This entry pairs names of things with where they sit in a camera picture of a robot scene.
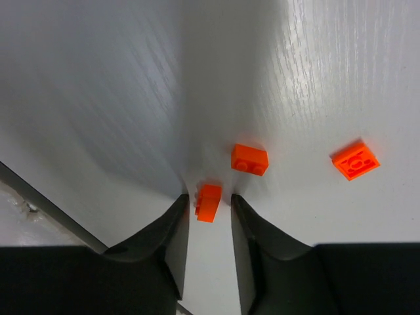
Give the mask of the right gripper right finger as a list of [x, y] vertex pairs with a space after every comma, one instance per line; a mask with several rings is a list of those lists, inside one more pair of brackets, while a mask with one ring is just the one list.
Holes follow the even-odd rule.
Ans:
[[418, 314], [418, 243], [306, 245], [231, 198], [242, 314]]

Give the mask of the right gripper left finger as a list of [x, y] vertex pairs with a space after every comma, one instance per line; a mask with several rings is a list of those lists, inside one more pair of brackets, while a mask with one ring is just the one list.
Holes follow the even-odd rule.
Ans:
[[189, 197], [96, 253], [83, 246], [1, 249], [2, 314], [175, 314], [182, 298]]

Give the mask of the orange small long lego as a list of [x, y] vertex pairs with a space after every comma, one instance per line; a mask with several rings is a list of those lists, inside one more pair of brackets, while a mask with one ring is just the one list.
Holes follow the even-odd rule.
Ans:
[[204, 184], [200, 188], [196, 200], [195, 216], [197, 216], [197, 220], [212, 223], [215, 219], [221, 198], [221, 186]]

